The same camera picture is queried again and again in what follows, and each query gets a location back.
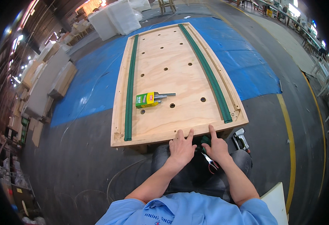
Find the blue tarp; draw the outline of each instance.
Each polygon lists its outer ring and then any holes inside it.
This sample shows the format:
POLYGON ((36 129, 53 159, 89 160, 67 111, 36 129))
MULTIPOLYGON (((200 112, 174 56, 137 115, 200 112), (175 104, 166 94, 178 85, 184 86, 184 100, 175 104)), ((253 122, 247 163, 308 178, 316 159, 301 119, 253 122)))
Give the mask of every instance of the blue tarp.
POLYGON ((173 20, 138 29, 106 43, 80 59, 76 63, 78 72, 66 96, 57 103, 54 110, 51 127, 113 108, 117 77, 128 37, 184 22, 190 22, 212 48, 241 100, 281 93, 279 79, 267 62, 250 43, 223 21, 213 17, 173 20))

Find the light blue shirt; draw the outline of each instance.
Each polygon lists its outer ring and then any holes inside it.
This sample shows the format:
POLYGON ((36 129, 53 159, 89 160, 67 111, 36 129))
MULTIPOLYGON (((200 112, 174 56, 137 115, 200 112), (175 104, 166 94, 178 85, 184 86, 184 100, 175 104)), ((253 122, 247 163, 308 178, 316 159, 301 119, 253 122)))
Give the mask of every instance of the light blue shirt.
POLYGON ((277 224, 267 204, 251 199, 240 208, 218 197, 196 192, 175 193, 146 205, 137 199, 112 202, 96 225, 219 225, 277 224))

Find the green webbing strap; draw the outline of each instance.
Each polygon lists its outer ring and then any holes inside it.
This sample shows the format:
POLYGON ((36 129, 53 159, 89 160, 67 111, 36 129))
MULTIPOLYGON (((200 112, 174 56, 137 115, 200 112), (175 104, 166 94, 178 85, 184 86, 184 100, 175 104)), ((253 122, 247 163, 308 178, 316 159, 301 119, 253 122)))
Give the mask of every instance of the green webbing strap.
POLYGON ((133 80, 135 77, 135 64, 137 53, 138 35, 133 42, 130 71, 128 73, 127 101, 126 101, 126 119, 124 121, 124 140, 132 140, 132 107, 133 107, 133 80))
POLYGON ((213 71, 211 67, 209 66, 206 58, 203 56, 201 50, 199 49, 198 45, 196 42, 193 40, 191 35, 188 33, 188 31, 185 29, 185 27, 182 24, 178 24, 180 29, 182 30, 183 34, 186 36, 188 42, 191 44, 194 52, 196 53, 199 61, 201 62, 203 69, 209 79, 210 85, 213 88, 214 94, 216 95, 217 102, 220 106, 222 117, 225 123, 232 122, 232 117, 230 114, 230 111, 228 109, 225 97, 223 96, 223 93, 221 91, 221 88, 217 82, 216 77, 213 74, 213 71))

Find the staple box label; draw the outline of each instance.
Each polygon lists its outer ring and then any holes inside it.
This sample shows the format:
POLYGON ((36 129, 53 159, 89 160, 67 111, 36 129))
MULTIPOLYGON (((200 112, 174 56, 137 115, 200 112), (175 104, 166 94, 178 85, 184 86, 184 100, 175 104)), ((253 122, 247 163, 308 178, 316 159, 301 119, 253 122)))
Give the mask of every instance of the staple box label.
POLYGON ((158 102, 154 102, 154 92, 149 92, 136 96, 136 108, 147 108, 158 105, 158 102))

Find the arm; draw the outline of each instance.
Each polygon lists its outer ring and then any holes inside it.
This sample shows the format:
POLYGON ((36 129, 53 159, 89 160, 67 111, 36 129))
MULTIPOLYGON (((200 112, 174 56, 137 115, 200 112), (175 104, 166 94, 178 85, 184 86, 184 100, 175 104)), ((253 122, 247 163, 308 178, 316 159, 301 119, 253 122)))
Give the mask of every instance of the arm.
POLYGON ((240 207, 247 200, 252 198, 259 199, 259 195, 251 181, 229 155, 227 143, 222 138, 217 138, 216 131, 212 125, 209 125, 209 130, 212 136, 212 147, 207 144, 202 144, 202 146, 206 149, 211 159, 218 162, 226 173, 233 201, 240 207))
POLYGON ((171 156, 157 172, 153 173, 143 184, 137 187, 124 199, 135 198, 144 204, 162 197, 171 179, 187 165, 194 156, 197 145, 192 145, 194 130, 189 131, 187 139, 183 131, 178 130, 176 138, 169 141, 171 156))

